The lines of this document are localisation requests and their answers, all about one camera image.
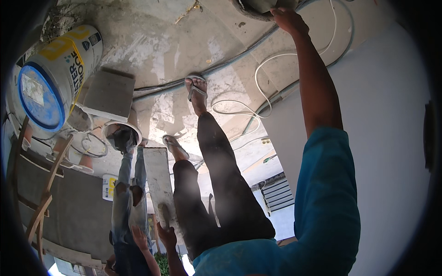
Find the teal shirt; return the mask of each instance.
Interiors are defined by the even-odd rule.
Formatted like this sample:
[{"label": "teal shirt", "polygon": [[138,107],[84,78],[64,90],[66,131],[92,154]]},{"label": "teal shirt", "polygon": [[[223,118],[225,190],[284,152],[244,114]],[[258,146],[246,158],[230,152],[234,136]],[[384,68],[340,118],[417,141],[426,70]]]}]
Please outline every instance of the teal shirt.
[{"label": "teal shirt", "polygon": [[295,196],[295,236],[231,242],[195,258],[195,275],[346,275],[361,222],[354,163],[345,131],[318,128],[305,144]]}]

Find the light blue jeans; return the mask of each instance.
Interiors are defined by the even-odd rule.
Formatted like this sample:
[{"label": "light blue jeans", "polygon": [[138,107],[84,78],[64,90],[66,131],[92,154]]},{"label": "light blue jeans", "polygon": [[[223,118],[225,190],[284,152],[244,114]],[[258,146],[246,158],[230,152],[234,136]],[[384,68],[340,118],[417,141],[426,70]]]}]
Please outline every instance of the light blue jeans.
[{"label": "light blue jeans", "polygon": [[[129,189],[132,158],[132,153],[123,155],[118,180],[115,182],[117,185],[115,186],[112,204],[112,239],[114,245],[121,242],[136,245],[132,237],[131,225],[138,225],[146,235],[149,249],[152,251],[152,241],[149,235],[149,223],[147,220],[146,170],[144,167],[143,147],[138,147],[137,149],[135,179],[132,183],[139,186],[143,192],[141,200],[136,206],[133,205],[133,193]],[[117,194],[118,185],[125,185],[126,191]]]}]

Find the sandal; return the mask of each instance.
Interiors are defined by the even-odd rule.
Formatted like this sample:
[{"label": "sandal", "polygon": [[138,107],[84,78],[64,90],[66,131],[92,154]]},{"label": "sandal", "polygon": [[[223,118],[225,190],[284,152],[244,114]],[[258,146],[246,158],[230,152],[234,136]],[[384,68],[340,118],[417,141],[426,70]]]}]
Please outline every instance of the sandal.
[{"label": "sandal", "polygon": [[[168,141],[168,140],[167,140],[167,137],[172,138],[172,141]],[[189,154],[187,153],[187,151],[185,151],[185,150],[183,149],[183,147],[178,143],[178,141],[177,141],[177,140],[175,139],[175,137],[173,137],[172,135],[164,135],[164,136],[163,136],[163,144],[166,145],[167,149],[168,149],[170,152],[172,152],[172,151],[170,150],[170,146],[175,146],[175,147],[178,148],[178,150],[179,150],[180,152],[182,152],[184,155],[187,156],[187,159],[190,158],[190,156],[189,156]]]},{"label": "sandal", "polygon": [[190,88],[190,91],[189,91],[189,94],[188,94],[187,98],[191,102],[192,101],[192,93],[193,93],[193,91],[196,91],[196,92],[198,92],[198,93],[200,93],[200,94],[202,94],[204,96],[204,105],[207,106],[207,93],[202,91],[201,89],[199,89],[198,87],[196,87],[193,84],[193,78],[197,78],[197,79],[201,79],[203,81],[206,81],[206,79],[204,79],[202,76],[199,76],[199,75],[188,75],[185,79],[191,79],[192,83],[191,83],[191,88]]}]

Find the black pants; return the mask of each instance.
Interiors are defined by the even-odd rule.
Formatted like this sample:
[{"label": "black pants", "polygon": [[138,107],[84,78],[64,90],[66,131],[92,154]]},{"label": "black pants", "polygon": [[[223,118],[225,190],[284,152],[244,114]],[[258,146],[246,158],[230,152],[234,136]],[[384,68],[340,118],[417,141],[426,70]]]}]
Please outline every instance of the black pants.
[{"label": "black pants", "polygon": [[212,180],[215,211],[221,227],[201,201],[198,172],[189,161],[178,161],[173,166],[173,197],[191,260],[207,249],[229,242],[273,238],[272,223],[241,176],[227,136],[208,112],[199,117],[198,142]]}]

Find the person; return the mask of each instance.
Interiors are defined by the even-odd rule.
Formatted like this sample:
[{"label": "person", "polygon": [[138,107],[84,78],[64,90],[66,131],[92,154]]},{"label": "person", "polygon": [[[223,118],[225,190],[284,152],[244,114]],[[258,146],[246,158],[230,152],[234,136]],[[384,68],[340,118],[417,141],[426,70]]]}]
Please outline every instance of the person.
[{"label": "person", "polygon": [[[230,143],[207,112],[207,84],[199,76],[185,82],[198,115],[198,141],[215,196],[220,227],[201,202],[198,173],[171,136],[165,143],[176,163],[174,200],[195,275],[347,275],[360,236],[354,163],[343,131],[338,95],[301,16],[273,8],[298,53],[300,93],[307,143],[295,196],[298,241],[279,247],[275,230],[236,165]],[[171,276],[186,275],[175,251],[173,228],[158,224]]]},{"label": "person", "polygon": [[111,244],[114,254],[107,260],[104,272],[109,276],[161,276],[152,255],[146,202],[146,170],[143,148],[147,139],[137,147],[134,185],[129,185],[134,150],[123,155],[118,184],[112,202]]}]

